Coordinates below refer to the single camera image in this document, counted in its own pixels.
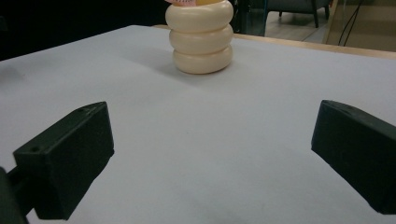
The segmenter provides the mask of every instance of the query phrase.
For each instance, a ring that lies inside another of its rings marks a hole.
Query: floor
[[[247,20],[248,35],[263,35],[263,10],[251,9]],[[324,8],[318,10],[319,28],[315,28],[314,16],[299,13],[286,13],[279,17],[278,12],[268,14],[265,36],[321,43],[326,32],[327,20]]]

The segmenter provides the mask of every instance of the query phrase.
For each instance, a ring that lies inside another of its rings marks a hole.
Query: cable
[[[260,35],[265,36],[265,29],[266,29],[266,26],[267,26],[267,18],[268,18],[268,14],[267,14],[267,2],[268,2],[268,0],[263,0],[262,2],[264,4],[264,6],[263,6],[264,15],[263,15],[263,18],[262,18],[264,25],[262,27],[262,30],[260,31]]]
[[[361,8],[361,4],[362,4],[363,2],[364,2],[364,0],[360,0],[360,1],[359,1],[358,6],[356,7],[356,9],[355,9],[355,11],[353,12],[352,16],[351,16],[351,17],[349,18],[349,20],[347,21],[346,26],[345,26],[344,29],[343,29],[343,33],[341,33],[340,39],[338,40],[338,46],[341,46],[341,41],[342,41],[342,39],[343,39],[344,33],[346,32],[349,23],[353,20],[353,22],[352,22],[352,24],[351,24],[351,27],[350,27],[350,29],[349,29],[348,35],[347,35],[347,37],[346,37],[346,41],[344,42],[344,45],[343,45],[343,46],[346,45],[347,40],[348,40],[348,38],[349,38],[349,35],[350,35],[351,31],[352,31],[353,25],[355,24],[356,18],[358,17],[359,10],[360,10],[360,8]]]
[[[343,6],[343,29],[346,28],[346,8],[347,8],[347,0],[344,0],[344,6]]]

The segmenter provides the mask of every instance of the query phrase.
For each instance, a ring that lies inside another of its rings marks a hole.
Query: wall
[[[0,0],[0,61],[132,24],[165,24],[163,0]]]
[[[338,45],[343,24],[352,16],[360,0],[334,1],[328,32],[323,43]],[[346,40],[349,28],[343,35]],[[396,51],[396,1],[364,0],[346,46]]]

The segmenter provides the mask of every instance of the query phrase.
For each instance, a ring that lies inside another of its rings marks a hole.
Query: stacked rings
[[[233,6],[228,0],[198,7],[170,6],[165,14],[172,29],[175,65],[183,72],[207,74],[226,67],[233,57],[230,42]]]

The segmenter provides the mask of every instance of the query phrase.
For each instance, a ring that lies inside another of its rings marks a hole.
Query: ring stack
[[[171,5],[165,18],[171,28],[173,60],[182,72],[213,73],[231,62],[233,6],[228,0],[197,7]]]

